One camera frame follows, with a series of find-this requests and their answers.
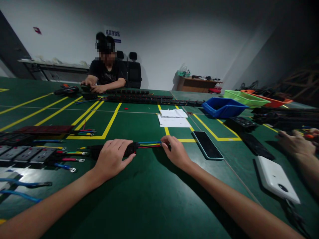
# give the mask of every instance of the hand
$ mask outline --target hand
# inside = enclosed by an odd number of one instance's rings
[[[161,142],[167,157],[181,170],[185,170],[192,163],[183,144],[177,138],[166,135],[161,139]]]
[[[104,93],[106,91],[106,86],[105,85],[97,85],[97,86],[91,86],[91,91],[92,93]]]
[[[279,131],[280,136],[276,135],[279,139],[278,143],[295,158],[315,154],[316,146],[307,141],[298,131],[294,130],[293,134],[294,136],[290,136],[284,131]]]
[[[132,161],[136,154],[131,154],[122,161],[125,150],[131,143],[133,143],[132,140],[126,139],[106,141],[92,169],[92,175],[98,180],[98,186],[118,175]]]
[[[86,80],[81,82],[81,85],[86,85],[86,86],[92,87],[95,84],[92,81],[90,81],[89,79],[86,79]]]

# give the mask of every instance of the white paper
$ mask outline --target white paper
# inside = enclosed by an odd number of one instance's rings
[[[188,118],[182,109],[160,110],[162,117]]]
[[[161,127],[178,127],[178,128],[190,128],[191,125],[186,118],[168,118],[158,115],[159,125]]]

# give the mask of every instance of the red plastic tray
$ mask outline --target red plastic tray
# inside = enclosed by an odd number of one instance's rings
[[[275,107],[280,107],[280,106],[282,106],[284,104],[288,104],[288,103],[293,102],[293,100],[290,100],[290,99],[285,99],[284,101],[278,101],[278,100],[274,100],[274,99],[267,98],[267,97],[264,97],[264,96],[255,95],[255,94],[253,94],[255,92],[254,90],[242,90],[241,92],[245,92],[247,94],[250,94],[250,95],[253,95],[253,96],[257,96],[259,98],[271,101],[270,103],[267,103],[267,104],[264,105],[266,107],[274,107],[275,108]]]

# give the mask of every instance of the forearm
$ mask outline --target forearm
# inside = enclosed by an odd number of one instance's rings
[[[1,238],[39,238],[96,187],[91,171],[0,226]]]
[[[197,164],[184,171],[202,185],[251,238],[303,238],[287,224]]]
[[[308,185],[319,196],[319,160],[315,155],[298,154],[296,156],[301,173]]]
[[[104,85],[106,90],[113,90],[125,86],[125,80],[117,80],[112,83]]]

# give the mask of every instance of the smartphone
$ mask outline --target smartphone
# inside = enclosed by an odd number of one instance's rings
[[[196,142],[203,152],[204,156],[208,160],[223,160],[224,157],[220,151],[216,148],[212,140],[208,137],[206,132],[193,131],[192,132]]]

